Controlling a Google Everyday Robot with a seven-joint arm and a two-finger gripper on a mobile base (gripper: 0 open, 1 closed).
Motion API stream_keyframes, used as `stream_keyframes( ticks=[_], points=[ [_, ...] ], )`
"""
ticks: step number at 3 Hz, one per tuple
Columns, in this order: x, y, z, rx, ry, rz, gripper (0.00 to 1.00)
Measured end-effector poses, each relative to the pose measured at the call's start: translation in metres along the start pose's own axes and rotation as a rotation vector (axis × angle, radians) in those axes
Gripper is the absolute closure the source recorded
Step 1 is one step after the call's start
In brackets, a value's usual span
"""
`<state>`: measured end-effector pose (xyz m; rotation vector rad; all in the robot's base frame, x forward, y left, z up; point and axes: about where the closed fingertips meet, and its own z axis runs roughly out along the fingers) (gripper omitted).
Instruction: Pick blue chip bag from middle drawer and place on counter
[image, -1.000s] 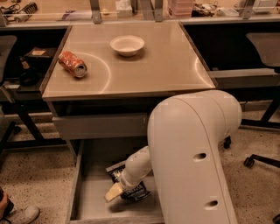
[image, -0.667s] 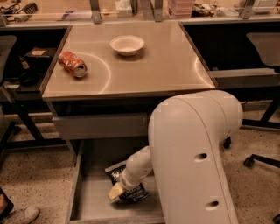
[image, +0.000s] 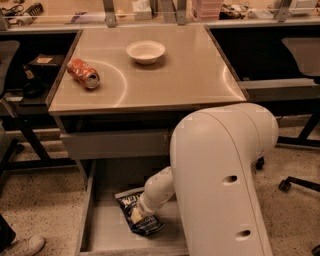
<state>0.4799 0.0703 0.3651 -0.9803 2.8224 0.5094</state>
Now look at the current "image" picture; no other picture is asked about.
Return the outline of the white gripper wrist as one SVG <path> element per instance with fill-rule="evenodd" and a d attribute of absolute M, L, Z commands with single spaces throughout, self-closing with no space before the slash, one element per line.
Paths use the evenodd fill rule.
<path fill-rule="evenodd" d="M 166 167 L 146 181 L 144 191 L 137 203 L 139 210 L 132 210 L 132 223 L 136 224 L 142 221 L 142 214 L 155 214 L 174 193 L 171 167 Z"/>

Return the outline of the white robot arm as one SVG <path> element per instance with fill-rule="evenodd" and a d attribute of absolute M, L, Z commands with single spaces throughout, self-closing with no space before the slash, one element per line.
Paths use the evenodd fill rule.
<path fill-rule="evenodd" d="M 170 166 L 146 182 L 131 220 L 175 196 L 190 256 L 272 256 L 251 164 L 277 138 L 275 117 L 257 104 L 189 114 L 172 134 Z"/>

